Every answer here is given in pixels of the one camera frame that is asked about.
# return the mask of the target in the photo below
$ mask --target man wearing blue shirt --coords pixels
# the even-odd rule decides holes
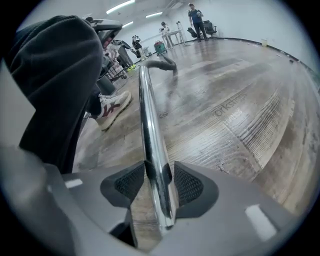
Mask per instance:
[[[202,17],[204,16],[200,10],[196,10],[195,6],[193,3],[189,3],[189,6],[191,10],[189,11],[189,20],[190,20],[190,25],[192,27],[192,22],[194,29],[196,31],[196,35],[198,37],[198,40],[200,41],[200,29],[202,31],[203,37],[205,40],[207,40],[207,34],[204,28],[204,23],[202,21]]]

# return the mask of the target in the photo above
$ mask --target white marker strip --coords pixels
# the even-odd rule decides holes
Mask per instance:
[[[245,214],[261,241],[265,242],[277,233],[275,226],[262,212],[258,204],[251,205],[245,209]]]
[[[83,184],[83,182],[79,178],[73,179],[73,180],[69,180],[69,181],[65,182],[65,186],[66,186],[67,189],[74,188],[74,187],[79,186],[81,184]]]

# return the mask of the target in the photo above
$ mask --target fluorescent tube light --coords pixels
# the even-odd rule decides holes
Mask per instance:
[[[126,27],[126,26],[129,26],[129,25],[131,25],[132,23],[134,23],[134,22],[131,21],[131,22],[127,23],[127,24],[124,24],[124,25],[122,26],[122,28],[124,28],[124,27]]]
[[[114,12],[115,10],[118,10],[119,8],[127,6],[127,5],[130,5],[130,4],[133,4],[134,2],[135,2],[135,0],[130,0],[130,1],[127,1],[127,2],[123,2],[122,4],[119,4],[116,7],[111,8],[110,10],[107,10],[106,14],[110,14],[110,13]]]
[[[162,14],[162,12],[157,12],[157,13],[154,13],[154,14],[147,15],[145,17],[146,18],[150,18],[150,17],[153,17],[153,16],[161,15],[161,14]]]

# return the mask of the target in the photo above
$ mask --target blue shirt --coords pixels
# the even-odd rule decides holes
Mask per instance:
[[[188,16],[191,17],[193,23],[202,22],[202,18],[198,17],[197,13],[202,13],[200,10],[190,10]]]

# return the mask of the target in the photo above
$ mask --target vacuum hose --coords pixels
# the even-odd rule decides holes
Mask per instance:
[[[158,226],[164,235],[175,224],[178,199],[149,74],[149,68],[172,71],[177,69],[174,61],[163,57],[166,61],[149,60],[140,66],[139,100],[145,172],[150,182]]]

